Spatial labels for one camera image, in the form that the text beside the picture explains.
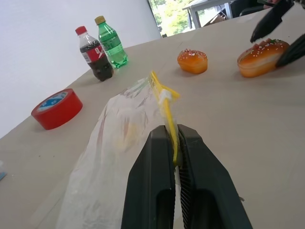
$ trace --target bottle cap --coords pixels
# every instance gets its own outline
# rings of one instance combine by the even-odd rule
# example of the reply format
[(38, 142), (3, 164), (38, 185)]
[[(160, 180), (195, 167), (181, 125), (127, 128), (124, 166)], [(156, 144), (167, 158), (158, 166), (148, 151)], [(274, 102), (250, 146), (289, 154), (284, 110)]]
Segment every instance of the bottle cap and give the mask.
[(106, 20), (105, 20), (105, 18), (104, 18), (104, 16), (98, 16), (96, 19), (94, 19), (95, 20), (95, 23), (96, 23), (96, 25), (99, 25), (99, 24), (101, 24), (101, 23), (103, 23), (103, 22), (105, 22)]
[(77, 35), (81, 35), (82, 33), (86, 32), (87, 29), (84, 26), (80, 26), (75, 31), (76, 31)]

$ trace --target red bottle cap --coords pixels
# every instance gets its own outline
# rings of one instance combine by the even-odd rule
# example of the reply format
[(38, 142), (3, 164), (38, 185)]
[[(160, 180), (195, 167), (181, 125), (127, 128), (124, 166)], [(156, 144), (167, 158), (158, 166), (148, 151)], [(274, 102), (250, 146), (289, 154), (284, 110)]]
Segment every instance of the red bottle cap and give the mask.
[(75, 31), (76, 31), (77, 35), (81, 35), (82, 33), (86, 32), (87, 29), (84, 26), (80, 26)]

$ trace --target tape roll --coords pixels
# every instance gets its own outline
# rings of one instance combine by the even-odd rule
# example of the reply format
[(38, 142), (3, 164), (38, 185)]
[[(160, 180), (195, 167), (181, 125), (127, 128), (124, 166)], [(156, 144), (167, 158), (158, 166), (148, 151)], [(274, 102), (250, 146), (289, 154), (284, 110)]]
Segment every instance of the tape roll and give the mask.
[(31, 115), (46, 130), (54, 129), (70, 121), (81, 110), (82, 103), (72, 89), (64, 89), (43, 100)]

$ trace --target soda bottle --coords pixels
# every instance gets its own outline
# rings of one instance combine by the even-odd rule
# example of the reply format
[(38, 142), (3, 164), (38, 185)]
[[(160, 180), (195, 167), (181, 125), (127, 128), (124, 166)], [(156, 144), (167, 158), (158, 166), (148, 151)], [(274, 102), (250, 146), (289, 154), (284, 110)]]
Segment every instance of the soda bottle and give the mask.
[(87, 33), (85, 26), (80, 26), (75, 31), (80, 38), (80, 51), (94, 76), (100, 81), (111, 78), (113, 68), (98, 40)]
[(106, 23), (103, 16), (97, 17), (95, 23), (99, 26), (99, 40), (113, 67), (120, 68), (127, 64), (128, 57), (116, 31)]

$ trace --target white plastic bag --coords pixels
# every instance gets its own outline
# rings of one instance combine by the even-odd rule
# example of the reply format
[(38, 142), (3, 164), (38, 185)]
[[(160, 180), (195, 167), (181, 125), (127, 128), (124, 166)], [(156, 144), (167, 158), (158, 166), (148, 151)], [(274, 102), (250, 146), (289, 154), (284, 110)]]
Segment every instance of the white plastic bag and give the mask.
[(163, 124), (148, 79), (110, 99), (70, 176), (57, 229), (120, 229), (128, 174)]

